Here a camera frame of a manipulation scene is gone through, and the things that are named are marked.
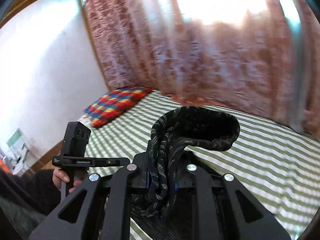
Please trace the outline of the person's dark-sleeved left forearm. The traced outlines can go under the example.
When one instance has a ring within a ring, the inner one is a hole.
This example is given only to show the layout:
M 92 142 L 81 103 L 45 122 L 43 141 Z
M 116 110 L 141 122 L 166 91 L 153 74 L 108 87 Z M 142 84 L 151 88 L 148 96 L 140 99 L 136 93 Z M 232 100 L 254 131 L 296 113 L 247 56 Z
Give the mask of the person's dark-sleeved left forearm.
M 1 197 L 23 208 L 48 215 L 61 200 L 53 182 L 54 170 L 16 176 L 1 170 Z

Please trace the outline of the person's left hand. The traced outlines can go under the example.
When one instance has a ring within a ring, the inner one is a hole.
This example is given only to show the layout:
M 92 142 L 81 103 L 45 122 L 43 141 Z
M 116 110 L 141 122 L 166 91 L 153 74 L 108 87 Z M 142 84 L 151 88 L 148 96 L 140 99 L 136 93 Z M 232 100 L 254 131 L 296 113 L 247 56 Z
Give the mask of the person's left hand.
M 80 177 L 78 178 L 78 180 L 74 181 L 73 187 L 71 189 L 69 189 L 69 193 L 73 192 L 75 190 L 75 188 L 78 187 L 87 178 L 87 175 L 88 175 L 87 172 L 81 174 Z M 64 183 L 70 182 L 70 178 L 67 175 L 67 173 L 61 169 L 54 169 L 52 180 L 53 180 L 55 187 L 59 191 L 61 190 L 61 183 L 62 182 L 64 182 Z

